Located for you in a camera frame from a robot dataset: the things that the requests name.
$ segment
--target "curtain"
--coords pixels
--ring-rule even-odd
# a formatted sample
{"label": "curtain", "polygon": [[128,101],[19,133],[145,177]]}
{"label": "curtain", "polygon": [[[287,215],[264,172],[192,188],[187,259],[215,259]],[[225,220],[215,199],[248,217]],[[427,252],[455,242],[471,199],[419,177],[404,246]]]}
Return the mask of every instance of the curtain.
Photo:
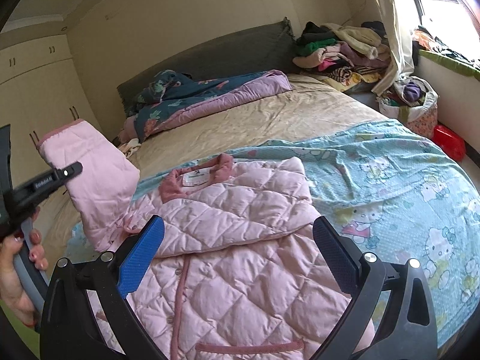
{"label": "curtain", "polygon": [[372,89],[372,92],[380,95],[388,89],[397,79],[409,76],[415,66],[412,59],[412,38],[408,26],[402,25],[402,15],[395,5],[395,0],[376,0],[383,25],[387,33],[392,61],[387,69],[385,77]]}

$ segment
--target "pink quilted jacket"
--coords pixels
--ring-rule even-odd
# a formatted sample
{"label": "pink quilted jacket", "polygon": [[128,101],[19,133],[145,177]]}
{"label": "pink quilted jacket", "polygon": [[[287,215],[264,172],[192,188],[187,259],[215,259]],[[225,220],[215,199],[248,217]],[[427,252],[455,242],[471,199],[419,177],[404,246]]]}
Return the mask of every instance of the pink quilted jacket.
{"label": "pink quilted jacket", "polygon": [[[172,171],[130,205],[138,170],[87,122],[47,137],[40,152],[56,167],[82,163],[67,188],[98,251],[116,250],[152,214],[164,219],[157,258],[127,299],[169,359],[309,359],[349,304],[313,241],[319,214],[296,157],[233,163],[221,154]],[[185,173],[206,167],[207,183],[183,186]],[[370,321],[357,349],[373,336]]]}

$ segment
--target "purple blanket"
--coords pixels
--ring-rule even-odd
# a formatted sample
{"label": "purple blanket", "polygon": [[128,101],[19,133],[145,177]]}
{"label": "purple blanket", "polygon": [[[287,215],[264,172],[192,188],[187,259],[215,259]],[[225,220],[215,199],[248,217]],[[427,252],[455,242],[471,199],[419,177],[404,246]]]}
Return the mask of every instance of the purple blanket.
{"label": "purple blanket", "polygon": [[[243,85],[225,94],[206,99],[199,103],[189,105],[186,108],[177,110],[167,120],[152,126],[143,139],[152,134],[184,125],[200,117],[216,114],[238,105],[250,103],[265,97],[279,95],[291,91],[292,87],[286,75],[279,70],[267,71],[262,76],[244,83]],[[118,137],[122,143],[133,138],[138,138],[134,122],[138,115],[128,117],[123,125],[123,130]]]}

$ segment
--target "red object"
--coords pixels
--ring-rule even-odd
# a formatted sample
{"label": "red object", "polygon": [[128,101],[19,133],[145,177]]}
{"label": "red object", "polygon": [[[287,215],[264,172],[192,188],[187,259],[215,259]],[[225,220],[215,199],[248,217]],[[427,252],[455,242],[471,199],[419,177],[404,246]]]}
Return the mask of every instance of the red object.
{"label": "red object", "polygon": [[445,126],[433,129],[432,141],[454,161],[462,161],[465,157],[465,141]]}

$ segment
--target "floral blanket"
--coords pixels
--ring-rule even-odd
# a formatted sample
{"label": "floral blanket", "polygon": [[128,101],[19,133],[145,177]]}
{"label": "floral blanket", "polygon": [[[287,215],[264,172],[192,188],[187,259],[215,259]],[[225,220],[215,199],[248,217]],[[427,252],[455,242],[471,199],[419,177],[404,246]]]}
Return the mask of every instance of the floral blanket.
{"label": "floral blanket", "polygon": [[290,90],[287,77],[277,70],[206,81],[193,81],[184,74],[164,70],[137,95],[135,109],[131,110],[136,113],[132,116],[136,137],[129,138],[143,142],[152,134],[200,117]]}

